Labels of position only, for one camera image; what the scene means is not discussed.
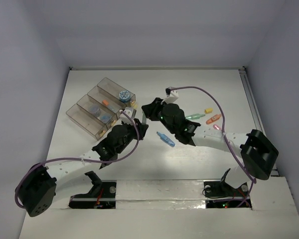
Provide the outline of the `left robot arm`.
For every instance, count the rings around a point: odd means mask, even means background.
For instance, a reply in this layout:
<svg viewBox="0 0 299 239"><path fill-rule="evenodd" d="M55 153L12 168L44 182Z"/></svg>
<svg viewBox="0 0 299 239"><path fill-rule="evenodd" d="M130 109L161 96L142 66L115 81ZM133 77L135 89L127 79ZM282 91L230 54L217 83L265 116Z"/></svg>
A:
<svg viewBox="0 0 299 239"><path fill-rule="evenodd" d="M68 181L81 175L89 178L84 185L84 194L73 195L75 198L94 198L96 207L102 207L99 199L105 192L102 180L95 173L93 166L100 164L102 168L119 162L131 154L119 157L125 148L135 140L144 139L149 126L133 119L132 123L121 123L113 127L107 137L92 147L93 158L55 158L33 165L21 179L14 193L18 207L25 209L30 217L45 212L52 204L57 191Z"/></svg>

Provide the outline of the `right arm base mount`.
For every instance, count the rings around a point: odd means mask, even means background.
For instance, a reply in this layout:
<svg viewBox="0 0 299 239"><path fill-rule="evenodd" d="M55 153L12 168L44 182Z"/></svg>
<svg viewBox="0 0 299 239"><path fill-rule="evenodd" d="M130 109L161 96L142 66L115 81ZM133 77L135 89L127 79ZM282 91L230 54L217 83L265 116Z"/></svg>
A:
<svg viewBox="0 0 299 239"><path fill-rule="evenodd" d="M247 183L234 189L225 183L228 169L218 181L205 181L202 195L206 199L207 209L228 209L228 208L252 208L251 200L247 194L249 187Z"/></svg>

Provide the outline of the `yellow highlighter pen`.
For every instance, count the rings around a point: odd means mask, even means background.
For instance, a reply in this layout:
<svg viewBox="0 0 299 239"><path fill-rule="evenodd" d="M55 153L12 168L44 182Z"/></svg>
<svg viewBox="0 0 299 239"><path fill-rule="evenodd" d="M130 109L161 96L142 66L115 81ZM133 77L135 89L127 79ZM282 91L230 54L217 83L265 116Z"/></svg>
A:
<svg viewBox="0 0 299 239"><path fill-rule="evenodd" d="M132 103L131 103L131 107L133 108L133 109L137 109L138 108L138 104L137 104L137 102L136 101L133 101Z"/></svg>

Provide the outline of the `orange tip marker pen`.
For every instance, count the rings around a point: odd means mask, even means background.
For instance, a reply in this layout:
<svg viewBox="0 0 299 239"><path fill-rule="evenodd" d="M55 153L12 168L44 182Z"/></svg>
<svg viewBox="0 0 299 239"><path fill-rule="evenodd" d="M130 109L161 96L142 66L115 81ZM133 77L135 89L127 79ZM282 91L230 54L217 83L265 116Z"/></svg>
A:
<svg viewBox="0 0 299 239"><path fill-rule="evenodd" d="M116 113L117 109L115 107L113 107L110 103L106 106L109 110L111 110L112 112Z"/></svg>

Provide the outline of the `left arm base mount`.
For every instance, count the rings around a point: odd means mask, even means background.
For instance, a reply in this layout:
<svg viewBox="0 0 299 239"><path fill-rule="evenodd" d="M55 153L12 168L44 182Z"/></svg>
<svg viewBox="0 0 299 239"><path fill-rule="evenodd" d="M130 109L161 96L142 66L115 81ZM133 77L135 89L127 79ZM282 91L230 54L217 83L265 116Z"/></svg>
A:
<svg viewBox="0 0 299 239"><path fill-rule="evenodd" d="M91 189L84 194L70 197L68 207L71 209L115 209L116 208L116 181L102 181L94 171L85 175L91 181Z"/></svg>

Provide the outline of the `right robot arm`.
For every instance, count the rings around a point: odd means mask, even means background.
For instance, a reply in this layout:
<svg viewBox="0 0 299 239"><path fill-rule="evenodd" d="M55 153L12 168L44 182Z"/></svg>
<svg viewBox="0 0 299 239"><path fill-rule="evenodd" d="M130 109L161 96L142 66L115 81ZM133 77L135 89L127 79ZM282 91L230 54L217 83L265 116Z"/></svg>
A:
<svg viewBox="0 0 299 239"><path fill-rule="evenodd" d="M259 130L250 133L225 133L185 118L177 104L156 98L143 105L145 117L161 122L182 144L210 147L233 154L237 167L227 170L219 183L224 195L233 194L249 181L268 180L279 155L278 150Z"/></svg>

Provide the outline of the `blue slime jar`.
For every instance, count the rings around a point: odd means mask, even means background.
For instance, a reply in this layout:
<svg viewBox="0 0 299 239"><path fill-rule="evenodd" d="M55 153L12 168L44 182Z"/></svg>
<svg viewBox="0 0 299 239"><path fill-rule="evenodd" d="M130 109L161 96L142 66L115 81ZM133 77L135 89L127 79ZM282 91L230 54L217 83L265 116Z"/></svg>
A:
<svg viewBox="0 0 299 239"><path fill-rule="evenodd" d="M126 103L130 100L131 93L128 90L122 90L119 92L119 100L123 103Z"/></svg>

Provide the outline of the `green highlighter pen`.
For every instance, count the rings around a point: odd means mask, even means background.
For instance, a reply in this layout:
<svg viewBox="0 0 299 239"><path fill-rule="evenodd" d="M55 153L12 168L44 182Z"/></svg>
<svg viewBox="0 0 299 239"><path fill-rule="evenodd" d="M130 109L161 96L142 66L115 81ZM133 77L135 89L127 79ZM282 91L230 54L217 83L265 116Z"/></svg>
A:
<svg viewBox="0 0 299 239"><path fill-rule="evenodd" d="M144 112L142 112L142 124L147 124L147 117Z"/></svg>

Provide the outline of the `blue clear clip pen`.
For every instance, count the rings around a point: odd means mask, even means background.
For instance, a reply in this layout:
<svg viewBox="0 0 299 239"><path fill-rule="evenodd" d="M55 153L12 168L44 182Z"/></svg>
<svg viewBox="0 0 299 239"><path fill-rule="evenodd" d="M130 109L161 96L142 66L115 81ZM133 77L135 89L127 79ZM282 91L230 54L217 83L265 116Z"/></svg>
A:
<svg viewBox="0 0 299 239"><path fill-rule="evenodd" d="M167 135L158 131L156 133L164 143L166 143L170 147L175 147L175 143Z"/></svg>

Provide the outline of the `yellow pen cap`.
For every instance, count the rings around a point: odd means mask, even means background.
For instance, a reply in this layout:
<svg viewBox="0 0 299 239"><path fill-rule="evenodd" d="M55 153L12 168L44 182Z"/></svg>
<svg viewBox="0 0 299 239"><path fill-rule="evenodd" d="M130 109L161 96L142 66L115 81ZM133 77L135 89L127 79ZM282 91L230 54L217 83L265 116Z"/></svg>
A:
<svg viewBox="0 0 299 239"><path fill-rule="evenodd" d="M204 113L205 114L210 114L210 113L212 113L213 112L213 108L206 108L205 110L204 110Z"/></svg>

